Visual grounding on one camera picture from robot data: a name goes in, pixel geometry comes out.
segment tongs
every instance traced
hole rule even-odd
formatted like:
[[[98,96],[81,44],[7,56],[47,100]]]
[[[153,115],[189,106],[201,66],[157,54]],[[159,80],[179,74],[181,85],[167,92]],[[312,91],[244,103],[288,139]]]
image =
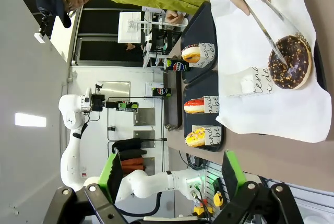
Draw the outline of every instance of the tongs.
[[[276,44],[274,43],[274,41],[272,40],[271,36],[269,35],[269,33],[267,32],[266,28],[264,27],[264,25],[261,23],[261,21],[258,19],[258,17],[255,15],[255,13],[253,12],[253,10],[249,7],[249,5],[247,4],[247,2],[245,0],[243,0],[246,4],[246,6],[249,9],[249,12],[251,13],[251,15],[253,15],[255,21],[257,22],[257,24],[260,26],[262,32],[265,34],[267,40],[269,41],[269,44],[271,46],[271,48],[273,49],[273,51],[276,53],[276,56],[280,59],[280,61],[287,66],[287,62],[285,61],[283,55],[281,54],[280,50],[278,49],[278,47],[276,46]],[[298,37],[303,38],[302,34],[299,32],[299,30],[297,29],[297,27],[291,23],[288,18],[286,16],[284,16],[283,14],[281,14],[268,0],[262,0],[263,2],[265,2],[273,11],[274,13],[291,29],[294,30],[295,35],[297,35]]]

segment baseball cap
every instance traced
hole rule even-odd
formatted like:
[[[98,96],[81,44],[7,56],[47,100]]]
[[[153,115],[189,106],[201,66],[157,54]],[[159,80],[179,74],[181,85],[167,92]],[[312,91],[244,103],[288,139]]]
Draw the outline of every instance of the baseball cap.
[[[71,19],[65,12],[63,0],[36,0],[37,9],[47,10],[52,16],[59,16],[64,27],[71,26]]]

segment brown tabletop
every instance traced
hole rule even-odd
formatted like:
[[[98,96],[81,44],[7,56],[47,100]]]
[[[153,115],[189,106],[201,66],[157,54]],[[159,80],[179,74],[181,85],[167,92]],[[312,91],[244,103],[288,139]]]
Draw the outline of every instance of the brown tabletop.
[[[327,90],[332,95],[334,91],[332,74],[334,71],[334,23],[332,22],[334,6],[332,0],[305,0],[305,4],[317,32]],[[173,53],[180,54],[180,44],[175,46]],[[327,140],[315,144],[276,136],[240,135],[227,129],[223,149],[220,152],[209,152],[188,147],[184,141],[182,127],[168,132],[167,140],[172,148],[216,163],[221,163],[224,150],[230,149],[235,151],[246,172],[334,192],[334,128],[332,125]]]

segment bolt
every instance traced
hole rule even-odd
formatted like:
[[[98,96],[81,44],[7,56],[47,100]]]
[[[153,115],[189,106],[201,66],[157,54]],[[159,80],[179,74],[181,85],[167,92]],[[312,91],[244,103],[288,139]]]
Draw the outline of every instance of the bolt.
[[[95,187],[95,186],[90,186],[90,187],[88,188],[88,190],[91,191],[91,192],[94,192],[94,191],[96,190],[96,187]]]
[[[254,185],[253,183],[248,184],[248,188],[249,188],[249,189],[254,189],[254,188],[255,188],[255,185]]]
[[[282,191],[283,191],[282,186],[277,186],[277,187],[276,187],[276,191],[277,191],[277,192],[282,192]]]

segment glasses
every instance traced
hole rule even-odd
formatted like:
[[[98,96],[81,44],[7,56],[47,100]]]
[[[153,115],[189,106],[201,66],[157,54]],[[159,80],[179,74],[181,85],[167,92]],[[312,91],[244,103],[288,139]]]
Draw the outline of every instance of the glasses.
[[[76,13],[77,9],[75,7],[73,7],[73,3],[71,2],[71,0],[65,0],[67,8],[68,8],[68,16],[71,18],[74,16],[74,14]]]

